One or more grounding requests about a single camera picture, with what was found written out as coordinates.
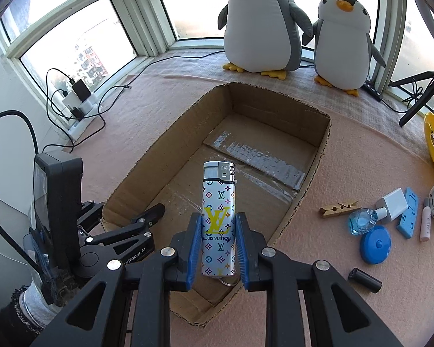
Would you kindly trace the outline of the white gloved left hand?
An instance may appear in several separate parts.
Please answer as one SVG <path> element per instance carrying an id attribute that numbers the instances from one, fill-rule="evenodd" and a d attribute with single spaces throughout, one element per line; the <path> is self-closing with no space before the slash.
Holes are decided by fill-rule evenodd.
<path id="1" fill-rule="evenodd" d="M 46 328 L 62 310 L 57 305 L 48 305 L 33 281 L 19 296 L 19 307 L 25 318 L 40 329 Z"/>

